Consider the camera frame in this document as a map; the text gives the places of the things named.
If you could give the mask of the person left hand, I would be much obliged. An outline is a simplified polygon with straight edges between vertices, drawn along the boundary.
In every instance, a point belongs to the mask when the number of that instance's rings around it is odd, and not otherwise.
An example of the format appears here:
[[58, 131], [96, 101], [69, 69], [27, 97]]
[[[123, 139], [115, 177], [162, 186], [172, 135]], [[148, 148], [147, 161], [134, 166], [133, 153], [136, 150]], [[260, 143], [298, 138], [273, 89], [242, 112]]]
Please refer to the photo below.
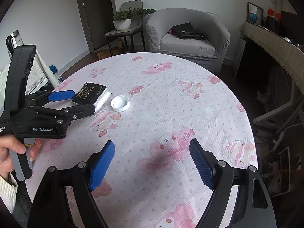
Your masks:
[[[4, 135], [1, 136], [1, 153], [0, 153], [0, 170], [1, 177], [8, 182], [9, 174], [14, 170], [11, 156], [9, 155], [9, 149], [18, 154], [26, 152], [26, 147], [14, 136]], [[41, 149], [41, 140], [36, 139], [33, 146], [30, 149], [30, 161], [33, 162]]]

